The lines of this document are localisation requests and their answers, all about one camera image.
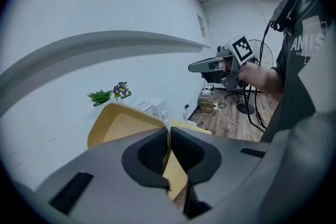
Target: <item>yellow object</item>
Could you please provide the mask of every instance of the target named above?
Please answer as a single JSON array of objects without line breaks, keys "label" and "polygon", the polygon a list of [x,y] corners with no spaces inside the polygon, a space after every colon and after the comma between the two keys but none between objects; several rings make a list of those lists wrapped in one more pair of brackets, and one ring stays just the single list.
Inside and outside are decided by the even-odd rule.
[{"label": "yellow object", "polygon": [[[96,119],[88,136],[88,148],[157,128],[166,128],[159,118],[124,104],[111,103],[103,108]],[[170,130],[168,130],[167,139],[168,149],[163,161],[164,170],[171,152]]]},{"label": "yellow object", "polygon": [[198,105],[200,107],[205,107],[205,108],[213,108],[214,107],[213,102],[208,102],[208,101],[204,101],[204,100],[199,100]]},{"label": "yellow object", "polygon": [[[198,132],[206,133],[209,135],[212,134],[211,131],[194,127],[189,124],[186,124],[185,122],[181,122],[174,119],[170,120],[170,124],[172,127],[173,126],[183,127]],[[184,186],[187,184],[188,177],[187,174],[183,171],[173,152],[170,153],[168,164],[166,170],[164,171],[163,177],[169,180],[170,190],[168,191],[168,196],[171,200],[174,200],[177,197],[177,195],[181,192],[181,190],[184,188]]]},{"label": "yellow object", "polygon": [[205,108],[203,106],[200,107],[200,112],[202,113],[212,113],[214,111],[214,107],[211,108]]},{"label": "yellow object", "polygon": [[[171,126],[212,134],[208,130],[190,126],[178,120],[171,119],[170,122]],[[164,127],[166,127],[165,124],[157,117],[124,104],[111,103],[103,108],[96,119],[88,136],[88,148],[132,134]],[[170,183],[168,196],[174,200],[186,185],[187,175],[171,151],[170,130],[167,139],[168,149],[163,162],[163,168],[165,169],[163,177],[168,179]]]}]

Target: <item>black cable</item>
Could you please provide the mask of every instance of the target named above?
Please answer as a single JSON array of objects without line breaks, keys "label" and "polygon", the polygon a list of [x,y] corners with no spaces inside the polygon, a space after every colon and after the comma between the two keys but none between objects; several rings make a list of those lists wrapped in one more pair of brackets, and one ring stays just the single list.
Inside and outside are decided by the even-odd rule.
[{"label": "black cable", "polygon": [[256,124],[254,124],[251,120],[251,116],[250,116],[250,111],[248,110],[248,103],[247,103],[247,99],[246,99],[246,94],[245,94],[245,81],[243,81],[243,94],[244,94],[244,100],[245,100],[245,104],[246,104],[246,109],[247,109],[247,116],[248,116],[248,120],[250,121],[250,123],[258,128],[259,130],[261,130],[262,132],[264,132],[264,130],[262,130],[259,126],[257,126]]},{"label": "black cable", "polygon": [[[263,56],[263,51],[264,51],[264,42],[265,42],[265,37],[268,33],[268,29],[269,29],[269,26],[270,26],[270,22],[267,24],[267,27],[265,29],[265,32],[264,32],[264,37],[262,38],[262,42],[261,42],[261,45],[260,45],[260,50],[259,50],[259,56],[260,56],[260,59],[259,59],[259,66],[261,66],[261,59],[262,59],[262,56]],[[256,89],[256,92],[255,92],[255,95],[254,95],[254,104],[255,104],[255,109],[256,109],[256,116],[257,116],[257,121],[258,123],[263,127],[263,128],[267,128],[262,122],[262,118],[260,116],[260,113],[258,111],[258,108],[257,108],[257,92],[258,90]]]},{"label": "black cable", "polygon": [[266,121],[263,120],[263,122],[266,124],[266,126],[268,126],[268,124],[266,123]]},{"label": "black cable", "polygon": [[218,106],[219,106],[219,108],[224,109],[224,108],[227,107],[226,103],[224,103],[224,102],[220,102],[220,100],[219,100],[219,96],[218,96],[217,93],[212,93],[212,94],[214,94],[214,95],[217,96],[217,98],[218,98]]}]

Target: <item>black t-shirt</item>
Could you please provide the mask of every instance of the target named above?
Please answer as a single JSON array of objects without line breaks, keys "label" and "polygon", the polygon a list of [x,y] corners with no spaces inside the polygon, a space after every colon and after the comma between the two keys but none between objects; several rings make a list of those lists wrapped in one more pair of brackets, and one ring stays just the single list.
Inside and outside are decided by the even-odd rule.
[{"label": "black t-shirt", "polygon": [[277,67],[274,67],[282,79],[284,93],[260,141],[272,141],[278,131],[291,129],[298,121],[315,113],[298,73],[323,45],[331,18],[322,0],[297,1],[291,14],[292,34],[284,34]]}]

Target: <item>small bottle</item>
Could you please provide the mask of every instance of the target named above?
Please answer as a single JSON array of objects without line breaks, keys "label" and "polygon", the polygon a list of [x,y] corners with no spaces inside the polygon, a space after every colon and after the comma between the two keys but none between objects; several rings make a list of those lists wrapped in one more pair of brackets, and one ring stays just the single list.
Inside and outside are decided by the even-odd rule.
[{"label": "small bottle", "polygon": [[188,107],[189,107],[188,104],[184,106],[183,120],[185,121],[185,123],[188,122]]}]

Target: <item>flower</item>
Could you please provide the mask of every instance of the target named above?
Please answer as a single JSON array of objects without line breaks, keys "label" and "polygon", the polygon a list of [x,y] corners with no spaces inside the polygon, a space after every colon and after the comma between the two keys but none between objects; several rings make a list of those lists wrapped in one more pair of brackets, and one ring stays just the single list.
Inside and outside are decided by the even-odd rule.
[{"label": "flower", "polygon": [[127,82],[119,82],[119,83],[118,83],[118,85],[119,85],[120,87],[125,87],[126,84],[127,84]]},{"label": "flower", "polygon": [[125,95],[125,94],[127,93],[127,90],[128,90],[128,88],[124,88],[124,89],[121,91],[121,93],[122,93],[123,95]]}]

